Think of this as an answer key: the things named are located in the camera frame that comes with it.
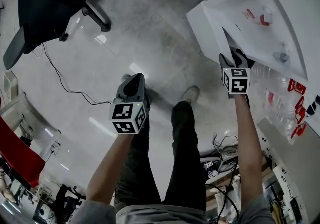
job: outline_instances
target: chair wheel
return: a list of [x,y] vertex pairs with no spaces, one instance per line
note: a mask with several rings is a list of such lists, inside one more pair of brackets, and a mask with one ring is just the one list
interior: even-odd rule
[[83,14],[84,16],[89,15],[89,13],[90,13],[90,11],[89,11],[87,8],[85,8],[85,7],[82,8],[82,14]]
[[108,24],[107,26],[105,26],[104,28],[101,28],[102,32],[108,32],[111,31],[111,24]]
[[60,42],[66,42],[68,38],[69,38],[69,34],[65,33],[64,35],[62,35],[60,37],[59,40],[60,40]]

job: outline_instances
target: floor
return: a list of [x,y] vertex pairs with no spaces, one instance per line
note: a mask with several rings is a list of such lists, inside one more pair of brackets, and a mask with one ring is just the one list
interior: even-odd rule
[[[18,0],[4,1],[1,59],[19,29]],[[67,42],[46,44],[69,88],[95,101],[113,100],[124,74],[145,74],[147,86],[159,94],[150,112],[149,158],[162,198],[174,163],[171,108],[189,86],[201,89],[194,106],[201,151],[212,148],[214,133],[221,140],[237,131],[234,102],[223,88],[220,66],[201,53],[186,18],[201,1],[89,0],[102,16],[108,14],[112,30],[101,33],[88,16],[78,13],[69,23]],[[82,96],[66,93],[42,50],[34,52],[41,57],[23,55],[13,71],[28,100],[62,132],[59,153],[51,156],[45,173],[53,181],[85,189],[115,140],[109,105],[91,106]]]

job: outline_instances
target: black pants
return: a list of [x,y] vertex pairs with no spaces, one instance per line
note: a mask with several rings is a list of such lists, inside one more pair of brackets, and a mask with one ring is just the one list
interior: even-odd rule
[[172,111],[173,172],[165,200],[161,198],[150,168],[149,118],[135,135],[115,190],[117,211],[129,205],[166,204],[206,210],[206,186],[200,163],[198,137],[192,107],[178,103]]

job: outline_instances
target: black chair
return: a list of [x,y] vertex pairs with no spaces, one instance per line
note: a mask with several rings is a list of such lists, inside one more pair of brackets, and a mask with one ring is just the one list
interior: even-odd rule
[[11,69],[22,54],[31,53],[44,42],[59,38],[66,41],[70,18],[82,9],[100,27],[111,30],[111,21],[103,22],[89,7],[86,0],[18,0],[20,30],[4,54],[6,69]]

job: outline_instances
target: gray sleeve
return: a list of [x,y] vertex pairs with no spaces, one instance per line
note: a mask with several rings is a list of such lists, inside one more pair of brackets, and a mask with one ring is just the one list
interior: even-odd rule
[[101,202],[85,201],[70,224],[116,224],[116,210]]
[[269,205],[263,195],[252,199],[241,211],[239,224],[275,224]]

